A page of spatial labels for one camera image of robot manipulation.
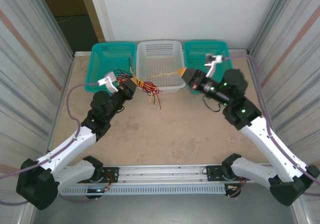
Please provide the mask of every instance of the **corrugated metal panel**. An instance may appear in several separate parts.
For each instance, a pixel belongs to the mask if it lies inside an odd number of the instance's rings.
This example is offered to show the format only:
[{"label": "corrugated metal panel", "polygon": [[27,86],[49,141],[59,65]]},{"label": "corrugated metal panel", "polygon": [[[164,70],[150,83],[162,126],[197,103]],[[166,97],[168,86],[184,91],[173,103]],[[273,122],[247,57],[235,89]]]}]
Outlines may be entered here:
[{"label": "corrugated metal panel", "polygon": [[[264,102],[284,143],[320,167],[320,0],[283,0],[276,12],[250,51],[259,64]],[[320,197],[306,201],[319,221]]]},{"label": "corrugated metal panel", "polygon": [[[0,175],[47,150],[73,59],[52,19],[42,0],[0,0]],[[1,200],[21,201],[16,183],[1,180]],[[23,208],[0,205],[1,223]]]}]

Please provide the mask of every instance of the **teal basket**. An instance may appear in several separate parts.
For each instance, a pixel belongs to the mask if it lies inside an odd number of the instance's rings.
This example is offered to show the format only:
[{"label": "teal basket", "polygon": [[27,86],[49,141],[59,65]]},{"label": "teal basket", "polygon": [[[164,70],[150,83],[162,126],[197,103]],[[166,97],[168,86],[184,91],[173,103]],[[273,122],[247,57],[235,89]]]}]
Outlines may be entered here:
[{"label": "teal basket", "polygon": [[[185,66],[191,69],[202,70],[206,73],[208,72],[208,69],[205,67],[206,54],[222,55],[223,57],[230,56],[228,46],[224,41],[187,41],[183,46]],[[224,72],[232,68],[231,60],[223,61],[221,64],[216,65],[216,71],[212,78],[220,82],[224,76]],[[198,94],[199,92],[192,90],[192,93]]]},{"label": "teal basket", "polygon": [[[130,73],[130,66],[135,65],[136,45],[131,42],[110,42],[95,44],[92,47],[91,58],[86,74],[86,83],[96,83],[105,77],[106,73],[121,69]],[[106,86],[85,86],[88,92],[107,90]]]}]

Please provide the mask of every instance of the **plastic basket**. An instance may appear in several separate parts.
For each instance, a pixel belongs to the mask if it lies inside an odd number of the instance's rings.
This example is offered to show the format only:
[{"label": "plastic basket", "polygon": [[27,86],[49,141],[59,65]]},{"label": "plastic basket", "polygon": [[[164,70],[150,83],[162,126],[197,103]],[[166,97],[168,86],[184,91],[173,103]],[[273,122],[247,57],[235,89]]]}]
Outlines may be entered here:
[{"label": "plastic basket", "polygon": [[[206,54],[222,55],[224,57],[230,56],[228,46],[224,41],[187,41],[184,43],[183,49],[185,66],[187,68],[199,69],[206,73],[208,72],[208,69],[204,66]],[[216,65],[216,71],[212,78],[220,82],[224,76],[224,72],[232,68],[231,60],[223,61],[221,64]]]},{"label": "plastic basket", "polygon": [[185,66],[181,43],[178,41],[147,41],[137,47],[136,76],[153,82],[163,92],[176,92],[186,84],[177,72]]},{"label": "plastic basket", "polygon": [[[121,69],[130,72],[130,66],[135,62],[136,45],[131,42],[110,42],[95,44],[92,47],[91,58],[86,74],[86,83],[96,83],[106,73]],[[88,92],[107,90],[106,86],[85,86]]]}]

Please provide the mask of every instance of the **bundle of wires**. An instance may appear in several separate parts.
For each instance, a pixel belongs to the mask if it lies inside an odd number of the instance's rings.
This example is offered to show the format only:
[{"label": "bundle of wires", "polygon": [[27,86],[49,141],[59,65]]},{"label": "bundle of wires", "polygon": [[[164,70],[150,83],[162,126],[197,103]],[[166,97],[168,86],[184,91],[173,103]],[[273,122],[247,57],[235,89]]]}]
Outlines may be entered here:
[{"label": "bundle of wires", "polygon": [[114,71],[114,74],[116,76],[116,79],[117,79],[117,83],[118,85],[120,83],[123,83],[124,81],[128,80],[128,79],[131,79],[132,81],[134,81],[136,83],[136,85],[138,87],[140,87],[148,96],[150,96],[150,100],[152,99],[152,97],[154,98],[153,99],[153,104],[156,104],[156,97],[158,99],[158,103],[159,103],[159,106],[160,106],[160,109],[162,110],[162,107],[161,107],[161,103],[160,103],[160,98],[159,98],[159,93],[161,92],[159,90],[159,88],[152,82],[150,81],[142,81],[142,80],[139,80],[135,75],[134,73],[132,72],[132,68],[130,68],[131,70],[131,73],[127,72],[127,71],[124,71],[124,70],[121,70],[121,69],[117,69]]}]

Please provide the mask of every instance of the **floor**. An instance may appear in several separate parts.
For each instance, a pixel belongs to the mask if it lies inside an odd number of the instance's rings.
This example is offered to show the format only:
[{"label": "floor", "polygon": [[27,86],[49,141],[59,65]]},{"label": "floor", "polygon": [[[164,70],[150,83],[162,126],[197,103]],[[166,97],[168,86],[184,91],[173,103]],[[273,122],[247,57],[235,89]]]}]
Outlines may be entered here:
[{"label": "floor", "polygon": [[34,212],[32,223],[295,224],[292,209],[264,187],[248,183],[238,199],[222,194],[118,195],[68,203],[57,197],[47,209]]},{"label": "floor", "polygon": [[[77,57],[68,89],[84,83],[90,56]],[[245,59],[233,61],[248,80],[246,96],[258,105]],[[125,110],[111,121],[108,133],[83,151],[71,164],[92,155],[104,165],[209,164],[221,163],[238,153],[253,162],[267,162],[264,155],[242,133],[231,126],[222,113],[208,110],[201,95],[183,88],[176,93],[160,94],[162,110],[137,90]],[[84,120],[93,93],[76,89],[70,97],[71,113]],[[217,103],[209,102],[212,107]],[[52,148],[75,130],[76,123],[66,113],[64,104]]]},{"label": "floor", "polygon": [[55,17],[73,52],[91,51],[98,43],[89,15]]}]

